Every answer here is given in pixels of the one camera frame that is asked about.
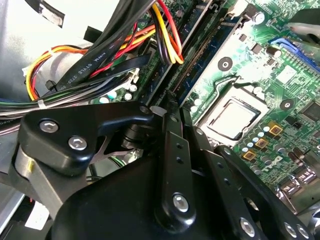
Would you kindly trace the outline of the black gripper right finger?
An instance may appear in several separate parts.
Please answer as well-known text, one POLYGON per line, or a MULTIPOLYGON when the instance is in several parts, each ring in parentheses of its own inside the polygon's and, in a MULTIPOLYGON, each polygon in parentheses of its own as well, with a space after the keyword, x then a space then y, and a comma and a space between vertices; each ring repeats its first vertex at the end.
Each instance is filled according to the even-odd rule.
POLYGON ((225 145, 212 148, 205 133, 193 125, 190 112, 181 108, 180 115, 191 161, 213 185, 226 240, 316 238, 233 150, 225 145))

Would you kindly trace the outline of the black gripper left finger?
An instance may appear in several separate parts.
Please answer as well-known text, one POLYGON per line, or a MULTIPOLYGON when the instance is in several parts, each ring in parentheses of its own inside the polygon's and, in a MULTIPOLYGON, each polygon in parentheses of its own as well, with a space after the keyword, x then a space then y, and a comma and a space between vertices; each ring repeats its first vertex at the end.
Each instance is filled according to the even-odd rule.
POLYGON ((162 219, 181 220, 183 211, 175 207, 174 197, 192 197, 192 171, 174 95, 168 95, 161 116, 137 101, 32 111, 21 119, 12 169, 55 217, 62 204, 86 186, 100 137, 115 148, 146 149, 158 142, 156 210, 162 219))

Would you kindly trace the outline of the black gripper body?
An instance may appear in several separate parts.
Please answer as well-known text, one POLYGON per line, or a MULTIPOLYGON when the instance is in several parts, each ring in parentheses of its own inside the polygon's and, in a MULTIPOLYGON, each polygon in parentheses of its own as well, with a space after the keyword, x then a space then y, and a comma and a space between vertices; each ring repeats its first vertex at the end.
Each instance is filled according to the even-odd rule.
POLYGON ((235 240, 215 187, 192 174, 196 219, 185 232, 170 233, 156 220, 157 161, 123 167, 74 193, 51 227, 53 240, 235 240))

